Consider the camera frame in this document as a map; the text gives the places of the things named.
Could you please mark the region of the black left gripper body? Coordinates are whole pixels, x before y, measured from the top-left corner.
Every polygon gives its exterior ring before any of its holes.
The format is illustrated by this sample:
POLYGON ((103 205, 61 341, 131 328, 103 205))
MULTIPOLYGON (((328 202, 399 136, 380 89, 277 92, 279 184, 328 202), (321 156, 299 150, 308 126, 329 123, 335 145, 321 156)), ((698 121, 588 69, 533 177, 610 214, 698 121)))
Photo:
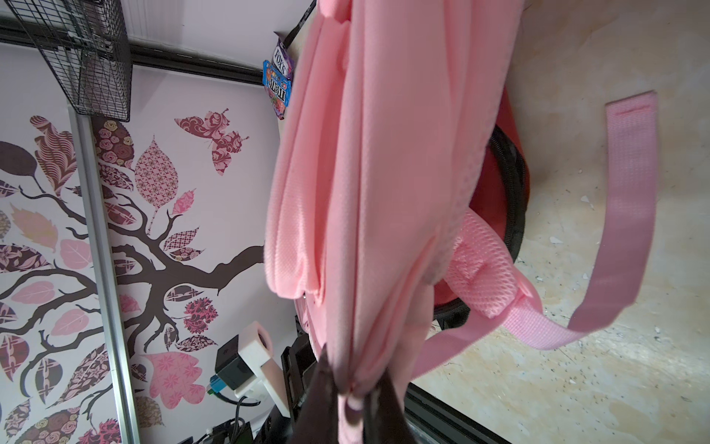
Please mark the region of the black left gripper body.
POLYGON ((301 416, 317 360, 309 335, 300 333, 281 354, 290 418, 274 407, 266 418, 266 443, 287 443, 301 416))

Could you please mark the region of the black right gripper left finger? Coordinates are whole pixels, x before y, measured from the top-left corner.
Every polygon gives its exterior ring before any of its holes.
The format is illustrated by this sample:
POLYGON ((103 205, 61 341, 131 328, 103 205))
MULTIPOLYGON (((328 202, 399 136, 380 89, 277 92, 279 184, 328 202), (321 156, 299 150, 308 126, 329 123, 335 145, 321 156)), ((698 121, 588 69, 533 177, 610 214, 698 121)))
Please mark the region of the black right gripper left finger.
POLYGON ((323 347, 320 354, 305 403, 288 443, 338 443, 338 387, 329 364, 327 347, 323 347))

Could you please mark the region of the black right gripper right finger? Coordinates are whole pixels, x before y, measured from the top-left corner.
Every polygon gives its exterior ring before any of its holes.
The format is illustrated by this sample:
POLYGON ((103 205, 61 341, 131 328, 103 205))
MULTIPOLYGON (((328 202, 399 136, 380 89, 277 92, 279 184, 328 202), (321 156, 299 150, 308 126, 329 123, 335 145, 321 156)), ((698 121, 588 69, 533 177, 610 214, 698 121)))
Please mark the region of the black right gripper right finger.
POLYGON ((388 372, 382 375, 364 402, 365 444, 415 444, 388 372))

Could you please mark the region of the pink backpack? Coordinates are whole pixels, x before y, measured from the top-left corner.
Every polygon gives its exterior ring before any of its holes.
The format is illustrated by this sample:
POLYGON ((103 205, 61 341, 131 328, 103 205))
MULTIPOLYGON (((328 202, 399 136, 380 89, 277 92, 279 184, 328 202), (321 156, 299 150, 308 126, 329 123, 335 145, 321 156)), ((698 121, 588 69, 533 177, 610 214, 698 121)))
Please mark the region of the pink backpack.
POLYGON ((321 1, 295 72, 266 222, 272 292, 297 306, 338 387, 338 443, 364 443, 384 373, 412 379, 498 327, 554 350, 634 304, 654 235, 657 96, 606 105, 608 196, 595 267, 567 326, 545 316, 501 238, 471 211, 520 1, 321 1), (500 309, 434 319, 435 286, 500 309))

